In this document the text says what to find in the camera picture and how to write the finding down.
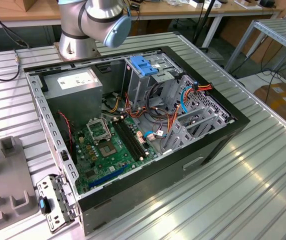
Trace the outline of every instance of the aluminum table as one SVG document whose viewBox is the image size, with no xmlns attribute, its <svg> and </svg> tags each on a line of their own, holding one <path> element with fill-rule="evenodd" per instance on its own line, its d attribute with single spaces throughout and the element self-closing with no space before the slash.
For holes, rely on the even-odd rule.
<svg viewBox="0 0 286 240">
<path fill-rule="evenodd" d="M 210 163 L 87 238 L 77 222 L 51 235 L 39 211 L 0 230 L 1 239 L 286 239 L 286 122 L 181 35 L 128 37 L 102 55 L 170 46 L 251 122 Z M 60 62 L 53 46 L 19 50 L 24 67 Z M 16 71 L 0 52 L 0 76 Z M 20 137 L 33 184 L 57 173 L 24 74 L 0 82 L 0 138 Z"/>
<path fill-rule="evenodd" d="M 251 49 L 248 51 L 247 56 L 249 56 L 253 51 L 255 51 L 255 49 L 258 47 L 258 45 L 265 36 L 271 37 L 272 39 L 274 39 L 275 41 L 279 42 L 280 44 L 286 47 L 286 19 L 279 18 L 279 19 L 254 20 L 246 30 L 244 36 L 242 37 L 241 41 L 234 50 L 232 56 L 228 60 L 224 68 L 226 71 L 229 71 L 231 69 L 233 63 L 237 59 L 244 45 L 247 43 L 254 29 L 260 30 L 261 34 L 254 42 Z M 286 56 L 282 57 L 280 61 L 273 67 L 273 69 L 276 69 L 276 67 L 280 65 L 280 63 L 284 60 L 285 57 Z"/>
</svg>

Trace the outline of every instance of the wooden table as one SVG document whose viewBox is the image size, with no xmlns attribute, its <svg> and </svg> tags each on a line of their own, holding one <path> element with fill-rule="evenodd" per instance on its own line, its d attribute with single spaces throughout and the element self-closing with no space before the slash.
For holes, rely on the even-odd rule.
<svg viewBox="0 0 286 240">
<path fill-rule="evenodd" d="M 212 9 L 209 16 L 214 17 L 215 19 L 209 29 L 202 47 L 209 46 L 223 17 L 272 15 L 271 19 L 275 19 L 282 10 L 283 9 L 281 8 L 247 10 L 233 2 L 233 0 L 229 0 L 229 2 L 227 4 L 223 4 L 221 8 Z M 171 6 L 166 2 L 143 2 L 140 6 L 139 19 L 159 20 L 198 18 L 200 13 L 200 8 L 194 8 L 189 4 L 183 4 L 182 6 Z M 131 15 L 132 20 L 138 19 L 137 12 L 132 11 Z M 38 0 L 27 12 L 8 10 L 0 7 L 0 19 L 8 27 L 48 26 L 61 24 L 60 10 L 56 0 Z"/>
</svg>

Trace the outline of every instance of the motherboard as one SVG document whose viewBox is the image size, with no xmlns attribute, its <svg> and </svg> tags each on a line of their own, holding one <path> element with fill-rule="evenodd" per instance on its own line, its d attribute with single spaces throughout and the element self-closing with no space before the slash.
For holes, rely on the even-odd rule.
<svg viewBox="0 0 286 240">
<path fill-rule="evenodd" d="M 154 148 L 141 136 L 130 116 L 110 121 L 100 118 L 76 131 L 77 192 L 86 193 L 157 158 Z"/>
</svg>

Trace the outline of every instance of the red cable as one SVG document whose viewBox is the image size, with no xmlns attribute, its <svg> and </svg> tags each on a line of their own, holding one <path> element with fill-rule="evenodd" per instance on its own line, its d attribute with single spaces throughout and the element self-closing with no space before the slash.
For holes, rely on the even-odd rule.
<svg viewBox="0 0 286 240">
<path fill-rule="evenodd" d="M 66 117 L 63 113 L 61 113 L 60 111 L 58 111 L 58 113 L 65 119 L 65 122 L 66 122 L 66 125 L 67 125 L 67 128 L 68 128 L 69 145 L 70 145 L 71 154 L 72 154 L 72 134 L 71 134 L 71 128 L 70 128 L 69 120 L 68 120 L 67 117 Z"/>
</svg>

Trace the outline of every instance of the ram slot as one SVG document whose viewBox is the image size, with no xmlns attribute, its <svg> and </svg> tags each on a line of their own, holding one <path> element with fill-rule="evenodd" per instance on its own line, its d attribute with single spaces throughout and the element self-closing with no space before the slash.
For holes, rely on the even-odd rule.
<svg viewBox="0 0 286 240">
<path fill-rule="evenodd" d="M 136 162 L 145 158 L 143 149 L 123 121 L 113 122 L 113 127 Z"/>
</svg>

